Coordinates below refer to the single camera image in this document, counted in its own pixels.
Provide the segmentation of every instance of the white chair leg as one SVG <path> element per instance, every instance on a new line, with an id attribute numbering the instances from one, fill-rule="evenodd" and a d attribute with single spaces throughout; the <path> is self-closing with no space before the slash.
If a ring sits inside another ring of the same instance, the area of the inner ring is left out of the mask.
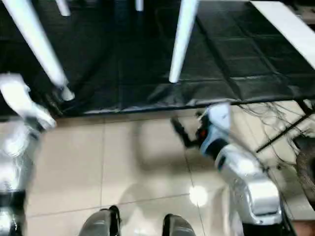
<path id="1" fill-rule="evenodd" d="M 57 6 L 59 8 L 60 14 L 62 16 L 70 16 L 71 12 L 66 0 L 56 0 Z"/>
<path id="2" fill-rule="evenodd" d="M 143 0 L 135 0 L 136 1 L 136 11 L 143 11 Z"/>
<path id="3" fill-rule="evenodd" d="M 2 2 L 51 82 L 63 89 L 63 99 L 73 99 L 73 93 L 67 88 L 68 80 L 65 73 L 32 4 L 29 0 L 2 0 Z"/>
<path id="4" fill-rule="evenodd" d="M 181 75 L 199 0 L 182 0 L 173 49 L 169 81 L 176 83 Z"/>

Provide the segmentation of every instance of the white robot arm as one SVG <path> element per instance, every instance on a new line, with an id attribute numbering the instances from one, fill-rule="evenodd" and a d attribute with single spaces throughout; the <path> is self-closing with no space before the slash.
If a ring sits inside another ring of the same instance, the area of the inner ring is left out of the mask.
<path id="1" fill-rule="evenodd" d="M 54 128 L 56 122 L 48 111 L 31 100 L 21 75 L 0 75 L 0 91 L 22 118 L 0 143 L 0 236 L 20 236 L 35 151 L 42 133 Z"/>
<path id="2" fill-rule="evenodd" d="M 221 103 L 198 113 L 201 125 L 194 141 L 176 118 L 172 124 L 186 147 L 196 146 L 204 156 L 215 160 L 229 184 L 245 235 L 294 235 L 291 227 L 284 227 L 287 217 L 284 219 L 279 191 L 259 160 L 245 147 L 229 142 L 229 110 L 228 103 Z"/>

